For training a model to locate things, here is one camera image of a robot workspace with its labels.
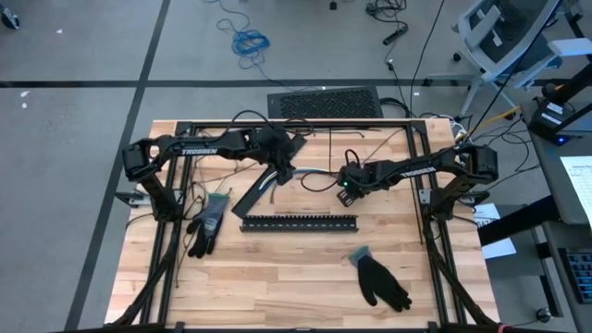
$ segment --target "black metal frame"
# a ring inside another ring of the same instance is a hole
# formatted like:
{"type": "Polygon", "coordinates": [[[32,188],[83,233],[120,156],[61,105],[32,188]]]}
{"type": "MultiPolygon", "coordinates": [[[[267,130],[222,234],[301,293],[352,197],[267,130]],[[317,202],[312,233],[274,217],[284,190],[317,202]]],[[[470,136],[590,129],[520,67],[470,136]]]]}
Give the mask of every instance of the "black metal frame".
{"type": "MultiPolygon", "coordinates": [[[[288,123],[284,123],[282,122],[277,122],[278,124],[281,123],[282,126],[284,126],[284,128],[286,129],[307,129],[309,127],[308,124],[302,123],[302,122],[288,122],[288,123]]],[[[424,120],[370,120],[370,121],[365,121],[364,124],[360,124],[359,122],[350,122],[350,121],[337,121],[337,120],[323,120],[323,121],[312,121],[311,122],[313,124],[313,126],[315,128],[323,128],[323,129],[332,129],[332,128],[356,128],[356,129],[368,129],[368,128],[403,128],[405,130],[406,136],[407,136],[407,141],[408,141],[408,148],[409,148],[409,154],[410,157],[416,157],[417,156],[417,148],[415,146],[415,140],[414,140],[414,136],[413,133],[417,132],[419,133],[419,138],[421,140],[421,144],[422,144],[422,150],[424,154],[430,154],[430,149],[429,149],[429,141],[428,141],[428,137],[427,137],[427,131],[426,131],[426,123],[424,120]]],[[[189,134],[190,135],[195,135],[195,133],[197,133],[198,130],[200,129],[214,129],[214,128],[219,128],[219,129],[224,129],[227,126],[231,126],[232,128],[244,128],[244,127],[261,127],[263,126],[265,123],[263,121],[237,121],[234,124],[231,124],[230,122],[220,122],[220,121],[203,121],[203,122],[192,122],[192,123],[188,123],[188,122],[180,122],[178,123],[178,128],[176,129],[176,132],[179,131],[184,131],[188,128],[189,126],[189,134]]],[[[183,165],[183,170],[182,170],[182,174],[181,174],[181,184],[180,184],[180,189],[181,192],[186,192],[186,190],[188,189],[188,186],[191,186],[189,184],[189,179],[190,179],[190,172],[191,172],[191,157],[187,156],[184,157],[184,165],[183,165]]],[[[174,158],[171,160],[171,167],[168,170],[168,174],[166,175],[166,186],[169,188],[172,188],[173,186],[173,179],[175,178],[175,172],[176,172],[176,168],[175,166],[178,163],[178,159],[174,158]]],[[[415,177],[414,178],[414,182],[415,182],[415,188],[417,191],[422,190],[424,188],[424,184],[422,181],[421,176],[415,177]]],[[[431,174],[429,176],[429,185],[432,189],[435,189],[438,186],[438,182],[436,180],[436,176],[434,174],[431,174]]],[[[185,197],[183,196],[181,202],[180,202],[181,206],[184,206],[185,204],[185,197]]],[[[422,220],[422,226],[429,226],[429,221],[426,221],[426,216],[424,216],[423,214],[419,215],[420,219],[422,220]]],[[[161,252],[162,252],[162,245],[163,245],[163,240],[165,237],[165,233],[166,233],[166,223],[164,221],[158,222],[158,227],[156,229],[156,234],[154,237],[154,247],[153,247],[153,253],[152,253],[152,258],[151,258],[151,263],[150,263],[150,268],[149,268],[149,276],[151,276],[155,271],[156,268],[159,266],[159,261],[160,261],[160,257],[161,257],[161,252]]],[[[165,285],[163,287],[163,292],[160,295],[161,299],[160,299],[160,306],[159,306],[159,312],[158,312],[158,318],[157,318],[157,323],[158,325],[164,325],[167,321],[167,312],[168,312],[168,304],[169,304],[169,300],[170,300],[170,294],[171,294],[171,290],[172,290],[172,283],[173,283],[173,274],[174,274],[174,269],[175,269],[175,262],[176,262],[176,257],[177,257],[177,253],[178,251],[175,251],[178,249],[179,246],[179,239],[180,239],[180,231],[181,231],[181,224],[182,224],[182,220],[179,219],[177,221],[173,222],[173,230],[171,233],[171,240],[169,243],[169,247],[173,246],[173,258],[172,260],[169,261],[169,265],[166,268],[166,274],[165,274],[165,285]]],[[[452,273],[454,276],[456,276],[456,271],[454,268],[454,258],[453,258],[453,254],[452,254],[452,250],[451,250],[451,246],[450,246],[450,237],[448,234],[448,229],[446,227],[446,223],[445,221],[439,221],[438,222],[438,229],[441,235],[441,240],[442,240],[442,247],[444,250],[444,259],[446,261],[446,263],[448,264],[449,268],[451,269],[452,273]]],[[[445,302],[445,295],[442,289],[442,281],[441,281],[441,277],[440,277],[440,272],[438,271],[438,268],[430,261],[430,271],[431,271],[431,275],[432,275],[432,284],[434,287],[434,292],[435,292],[435,297],[436,297],[436,303],[438,306],[438,318],[440,321],[441,325],[444,324],[448,324],[449,323],[449,318],[448,318],[448,314],[447,314],[447,309],[446,309],[446,302],[445,302]]],[[[466,324],[466,317],[464,314],[464,310],[463,310],[463,306],[461,304],[461,302],[458,300],[457,296],[452,293],[452,297],[454,300],[454,304],[455,304],[455,311],[457,313],[457,320],[459,324],[466,324]]],[[[152,302],[153,302],[153,294],[151,293],[147,299],[146,304],[143,306],[142,308],[142,313],[141,313],[141,318],[140,318],[140,324],[147,324],[150,318],[150,313],[151,313],[151,309],[152,309],[152,302]]],[[[281,331],[281,332],[286,332],[287,329],[240,329],[240,328],[236,328],[236,329],[210,329],[207,328],[208,331],[210,330],[214,330],[217,332],[234,332],[234,331],[241,331],[241,332],[272,332],[272,331],[281,331]]],[[[339,331],[343,331],[343,330],[347,330],[349,332],[410,332],[410,333],[418,333],[418,332],[426,332],[426,331],[431,331],[432,329],[430,328],[410,328],[410,329],[397,329],[397,328],[390,328],[390,329],[340,329],[339,331]]],[[[187,329],[185,328],[183,330],[183,332],[204,332],[204,329],[187,329]]],[[[324,331],[324,332],[337,332],[337,330],[334,329],[315,329],[314,331],[324,331]]]]}

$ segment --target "office chair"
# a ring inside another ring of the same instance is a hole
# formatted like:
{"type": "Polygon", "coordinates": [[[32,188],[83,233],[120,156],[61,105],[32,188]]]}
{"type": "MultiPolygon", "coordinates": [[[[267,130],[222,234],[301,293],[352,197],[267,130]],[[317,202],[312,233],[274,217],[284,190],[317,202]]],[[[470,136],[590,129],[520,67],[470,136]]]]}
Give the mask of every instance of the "office chair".
{"type": "Polygon", "coordinates": [[[7,28],[17,30],[20,28],[19,17],[13,14],[10,9],[0,4],[0,16],[2,16],[2,24],[7,28]]]}
{"type": "MultiPolygon", "coordinates": [[[[455,62],[462,58],[473,66],[470,74],[431,74],[424,81],[429,86],[432,80],[468,81],[469,92],[458,117],[464,117],[478,89],[484,85],[500,88],[515,63],[532,43],[528,54],[515,69],[508,82],[514,88],[530,87],[536,75],[545,68],[558,68],[562,56],[583,55],[589,40],[566,40],[548,43],[538,32],[543,29],[561,0],[477,0],[459,16],[452,27],[462,39],[455,62]]],[[[500,94],[512,107],[516,104],[504,93],[500,94]]]]}

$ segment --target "wooden table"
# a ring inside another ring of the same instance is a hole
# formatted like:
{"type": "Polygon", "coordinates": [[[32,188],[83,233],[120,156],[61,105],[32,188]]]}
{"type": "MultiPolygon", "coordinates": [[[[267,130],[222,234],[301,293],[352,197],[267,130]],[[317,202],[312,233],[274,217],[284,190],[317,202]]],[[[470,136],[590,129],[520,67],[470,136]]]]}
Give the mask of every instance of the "wooden table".
{"type": "MultiPolygon", "coordinates": [[[[174,133],[177,121],[155,121],[150,137],[174,133]]],[[[453,138],[449,121],[428,119],[426,126],[432,152],[451,146],[453,138]]],[[[359,133],[339,133],[331,136],[331,170],[344,165],[344,152],[353,149],[365,159],[389,135],[398,129],[363,130],[359,133]]],[[[207,133],[217,135],[221,130],[207,133]]],[[[308,142],[298,152],[292,164],[296,167],[329,168],[329,134],[308,136],[308,142]]],[[[402,160],[409,157],[404,131],[392,136],[371,160],[402,160]]],[[[208,156],[199,162],[194,180],[214,179],[245,168],[251,160],[228,161],[208,156]]],[[[178,163],[174,187],[179,186],[183,163],[178,163]]],[[[358,233],[352,234],[243,234],[241,220],[230,208],[251,187],[265,166],[255,165],[229,177],[206,182],[209,191],[220,186],[219,192],[230,191],[231,203],[213,255],[204,259],[185,257],[179,271],[179,284],[173,285],[168,309],[167,326],[184,321],[187,327],[426,327],[428,321],[438,321],[434,289],[425,245],[420,235],[411,191],[405,180],[389,191],[371,193],[346,208],[336,194],[339,187],[321,193],[308,192],[300,182],[292,180],[277,187],[274,203],[267,191],[251,215],[288,214],[347,214],[358,215],[358,233]],[[396,313],[379,301],[369,306],[360,292],[357,273],[347,255],[362,245],[369,245],[374,257],[389,268],[410,293],[412,309],[396,313]]],[[[164,183],[167,166],[159,177],[164,183]]],[[[446,185],[450,174],[438,174],[438,184],[446,185]]],[[[327,176],[312,175],[306,184],[322,188],[332,181],[327,176]]],[[[201,193],[195,188],[196,195],[201,193]]],[[[130,218],[150,213],[150,208],[132,209],[130,218]]],[[[457,206],[455,214],[471,217],[468,208],[457,206]]],[[[475,226],[452,220],[448,224],[450,242],[457,265],[459,280],[487,315],[499,320],[487,267],[475,226]]],[[[143,286],[150,263],[156,223],[151,216],[134,221],[127,230],[123,251],[105,321],[119,317],[143,286]]],[[[183,247],[179,247],[182,256],[183,247]]],[[[442,278],[448,314],[456,322],[450,288],[442,278]]],[[[152,320],[155,321],[159,294],[154,294],[152,320]]]]}

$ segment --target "gray floor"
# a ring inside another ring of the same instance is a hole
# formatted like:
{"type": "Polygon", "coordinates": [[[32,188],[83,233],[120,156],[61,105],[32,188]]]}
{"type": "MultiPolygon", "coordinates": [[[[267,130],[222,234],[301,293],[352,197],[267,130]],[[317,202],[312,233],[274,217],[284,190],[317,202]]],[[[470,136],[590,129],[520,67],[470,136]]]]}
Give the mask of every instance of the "gray floor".
{"type": "MultiPolygon", "coordinates": [[[[22,30],[0,26],[0,83],[137,80],[162,3],[2,2],[22,17],[22,30]]],[[[391,79],[382,62],[387,49],[381,44],[391,28],[366,16],[364,3],[341,1],[338,11],[328,11],[325,0],[225,1],[228,7],[248,13],[253,27],[270,38],[265,74],[273,79],[391,79]]],[[[446,1],[418,78],[432,72],[467,70],[465,64],[450,61],[460,41],[449,26],[471,3],[446,1]]],[[[437,10],[437,1],[417,0],[409,1],[408,9],[401,13],[400,19],[409,22],[410,31],[390,56],[401,79],[413,76],[437,10]]],[[[230,36],[216,29],[216,22],[227,16],[216,4],[172,0],[150,79],[262,80],[256,69],[238,69],[238,59],[230,52],[230,36]]],[[[582,20],[581,26],[586,35],[592,35],[590,20],[582,20]]],[[[546,34],[573,37],[564,19],[546,34]]],[[[584,57],[570,58],[545,77],[569,78],[585,64],[584,57]]],[[[409,87],[402,90],[409,99],[409,87]]],[[[148,88],[132,139],[145,136],[154,119],[230,118],[245,108],[265,112],[266,95],[285,91],[267,87],[148,88]]],[[[399,98],[394,87],[378,87],[378,91],[381,97],[399,98]]],[[[466,93],[464,87],[416,87],[413,91],[418,93],[413,97],[414,113],[453,116],[466,93]]],[[[135,88],[0,89],[3,331],[64,328],[134,93],[135,88]]],[[[515,101],[523,101],[536,95],[537,89],[508,93],[515,101]]],[[[492,97],[493,92],[480,92],[470,113],[480,116],[492,97]]],[[[586,101],[583,95],[578,98],[586,101]]],[[[498,101],[490,115],[508,108],[498,101]]],[[[386,117],[402,116],[394,108],[384,112],[386,117]]],[[[525,155],[522,146],[496,142],[493,147],[499,152],[502,176],[510,175],[525,155]]],[[[526,164],[536,162],[531,152],[526,164]]],[[[118,188],[128,190],[130,185],[121,179],[118,188]]],[[[535,170],[496,187],[491,200],[530,203],[548,192],[541,172],[535,170]]],[[[128,213],[125,205],[114,203],[80,327],[103,323],[128,213]]],[[[492,282],[501,318],[508,323],[530,321],[533,312],[546,305],[542,289],[528,277],[492,278],[492,282]]],[[[573,330],[568,319],[543,327],[573,330]]]]}

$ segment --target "black glove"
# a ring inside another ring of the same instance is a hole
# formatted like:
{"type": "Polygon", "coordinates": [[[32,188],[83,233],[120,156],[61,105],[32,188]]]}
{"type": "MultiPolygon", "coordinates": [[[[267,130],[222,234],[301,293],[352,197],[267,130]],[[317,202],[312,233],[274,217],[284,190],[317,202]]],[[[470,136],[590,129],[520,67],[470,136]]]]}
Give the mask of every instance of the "black glove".
{"type": "Polygon", "coordinates": [[[360,289],[368,304],[377,305],[376,294],[396,312],[410,309],[412,301],[408,297],[409,293],[401,287],[386,267],[372,258],[367,246],[351,254],[350,262],[358,267],[360,289]]]}
{"type": "Polygon", "coordinates": [[[212,254],[216,245],[216,237],[222,227],[228,196],[211,193],[208,198],[207,207],[187,226],[187,233],[197,232],[195,243],[187,252],[189,257],[195,256],[201,259],[206,253],[212,254]]]}

